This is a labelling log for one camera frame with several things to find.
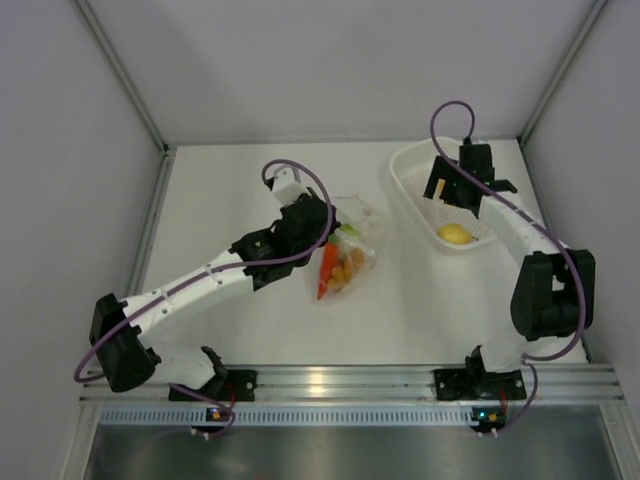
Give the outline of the yellow fake pear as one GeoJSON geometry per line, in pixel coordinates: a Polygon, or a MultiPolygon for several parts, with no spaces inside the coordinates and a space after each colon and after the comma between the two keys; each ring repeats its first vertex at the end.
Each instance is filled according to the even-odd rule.
{"type": "Polygon", "coordinates": [[[454,245],[467,245],[474,241],[474,236],[467,229],[455,223],[442,226],[437,234],[445,242],[454,245]]]}

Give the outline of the clear zip top bag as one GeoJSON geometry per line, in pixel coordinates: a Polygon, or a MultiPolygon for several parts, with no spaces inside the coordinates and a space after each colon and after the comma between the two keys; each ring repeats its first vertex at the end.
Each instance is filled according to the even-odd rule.
{"type": "Polygon", "coordinates": [[[358,288],[376,266],[387,237],[384,212],[358,195],[332,199],[339,226],[322,248],[316,300],[333,301],[358,288]]]}

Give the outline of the orange fake fruit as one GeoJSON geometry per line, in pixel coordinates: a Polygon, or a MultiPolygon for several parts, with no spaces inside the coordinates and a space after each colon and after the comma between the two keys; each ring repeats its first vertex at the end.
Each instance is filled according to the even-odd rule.
{"type": "Polygon", "coordinates": [[[338,264],[333,268],[328,290],[335,293],[351,284],[356,274],[364,268],[365,260],[365,253],[359,248],[352,249],[339,259],[338,264]]]}

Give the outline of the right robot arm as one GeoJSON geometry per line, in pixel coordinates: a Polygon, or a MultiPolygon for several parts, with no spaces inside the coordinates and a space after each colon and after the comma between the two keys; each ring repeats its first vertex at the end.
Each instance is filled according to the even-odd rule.
{"type": "Polygon", "coordinates": [[[424,195],[471,212],[519,268],[510,326],[465,359],[471,392],[491,396],[514,378],[521,362],[550,362],[569,354],[593,320],[594,256],[558,240],[528,211],[517,188],[496,178],[487,144],[464,140],[457,160],[440,150],[424,195]]]}

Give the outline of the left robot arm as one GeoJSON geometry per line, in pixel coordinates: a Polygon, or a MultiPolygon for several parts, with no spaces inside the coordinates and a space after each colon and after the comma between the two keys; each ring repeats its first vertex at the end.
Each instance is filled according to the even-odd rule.
{"type": "Polygon", "coordinates": [[[308,264],[338,227],[336,209],[303,193],[269,227],[245,234],[194,272],[145,294],[97,300],[89,341],[114,393],[151,382],[219,397],[227,372],[210,347],[172,346],[168,332],[213,306],[254,293],[308,264]]]}

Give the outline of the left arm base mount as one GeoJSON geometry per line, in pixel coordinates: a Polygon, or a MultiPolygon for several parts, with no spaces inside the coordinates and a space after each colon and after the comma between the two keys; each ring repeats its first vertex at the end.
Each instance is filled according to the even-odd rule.
{"type": "Polygon", "coordinates": [[[202,388],[196,390],[198,397],[179,391],[176,387],[169,389],[168,399],[172,402],[196,401],[200,397],[218,402],[240,401],[253,402],[257,387],[258,372],[253,369],[231,368],[226,374],[216,376],[202,388]]]}

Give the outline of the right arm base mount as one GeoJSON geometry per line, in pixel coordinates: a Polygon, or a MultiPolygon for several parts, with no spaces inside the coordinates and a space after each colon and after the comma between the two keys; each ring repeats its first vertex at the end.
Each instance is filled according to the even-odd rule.
{"type": "Polygon", "coordinates": [[[463,368],[433,372],[436,397],[440,401],[525,400],[526,389],[519,370],[503,373],[472,374],[463,368]]]}

